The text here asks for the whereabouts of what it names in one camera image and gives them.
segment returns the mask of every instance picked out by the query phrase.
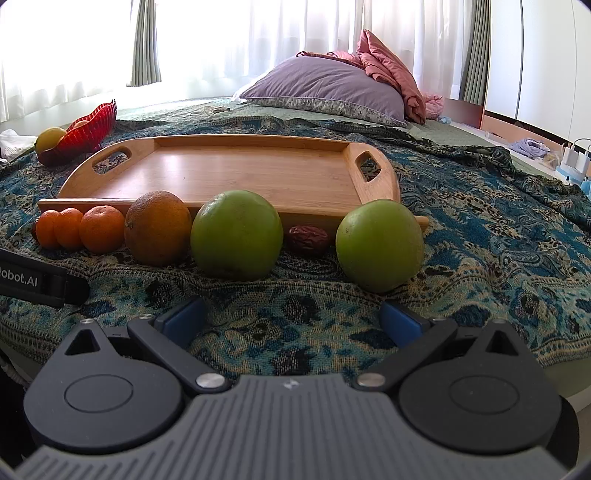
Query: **wooden tray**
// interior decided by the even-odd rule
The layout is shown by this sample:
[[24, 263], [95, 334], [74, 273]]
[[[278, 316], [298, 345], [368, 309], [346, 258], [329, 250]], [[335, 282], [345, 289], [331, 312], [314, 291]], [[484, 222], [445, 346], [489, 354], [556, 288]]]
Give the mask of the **wooden tray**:
[[[93, 166], [123, 152], [128, 159], [99, 174]], [[359, 166], [372, 157], [381, 171], [366, 182]], [[330, 235], [343, 217], [376, 199], [400, 202], [388, 159], [371, 145], [279, 135], [178, 135], [138, 138], [110, 145], [78, 166], [58, 198], [40, 200], [41, 211], [75, 207], [87, 212], [112, 205], [124, 215], [153, 190], [181, 198], [191, 214], [226, 190], [256, 192], [271, 202], [284, 229], [314, 225]], [[427, 217], [415, 217], [421, 228]]]

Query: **red glass bowl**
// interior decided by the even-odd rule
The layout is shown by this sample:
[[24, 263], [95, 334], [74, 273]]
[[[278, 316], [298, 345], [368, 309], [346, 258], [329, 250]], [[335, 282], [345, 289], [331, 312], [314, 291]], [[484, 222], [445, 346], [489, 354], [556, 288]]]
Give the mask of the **red glass bowl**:
[[[57, 167], [71, 162], [78, 155], [94, 153], [113, 128], [116, 117], [117, 104], [114, 100], [99, 105], [90, 115], [72, 122], [66, 130], [67, 134], [55, 147], [39, 153], [39, 162], [46, 167]], [[88, 123], [74, 128], [82, 120]]]

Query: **cabinet door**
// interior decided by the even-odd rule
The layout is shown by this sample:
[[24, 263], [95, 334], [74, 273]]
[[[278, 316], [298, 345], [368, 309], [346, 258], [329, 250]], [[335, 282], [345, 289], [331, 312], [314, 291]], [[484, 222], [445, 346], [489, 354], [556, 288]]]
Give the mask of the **cabinet door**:
[[[591, 10], [581, 0], [573, 0], [577, 41], [577, 77], [574, 90], [573, 121], [568, 139], [591, 138]], [[589, 141], [577, 143], [586, 147]]]
[[521, 52], [520, 1], [491, 0], [491, 55], [486, 110], [516, 118]]
[[523, 74], [517, 118], [568, 138], [576, 77], [573, 4], [571, 0], [522, 1]]

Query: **purple pillow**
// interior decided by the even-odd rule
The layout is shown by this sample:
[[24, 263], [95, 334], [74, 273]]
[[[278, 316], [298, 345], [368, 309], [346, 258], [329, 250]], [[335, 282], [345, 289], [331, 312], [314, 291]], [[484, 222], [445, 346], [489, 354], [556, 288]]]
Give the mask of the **purple pillow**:
[[240, 98], [257, 105], [348, 116], [406, 127], [404, 101], [390, 85], [337, 60], [292, 57], [280, 63]]

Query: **green curtain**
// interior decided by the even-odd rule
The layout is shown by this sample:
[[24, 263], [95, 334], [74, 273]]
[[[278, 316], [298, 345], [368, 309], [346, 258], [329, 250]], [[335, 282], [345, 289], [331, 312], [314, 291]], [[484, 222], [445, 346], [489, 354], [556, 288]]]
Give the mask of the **green curtain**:
[[460, 100], [484, 104], [491, 44], [490, 0], [473, 0], [470, 46], [460, 85]]
[[134, 56], [129, 86], [140, 87], [160, 82], [156, 41], [156, 7], [154, 0], [139, 2], [135, 24]]

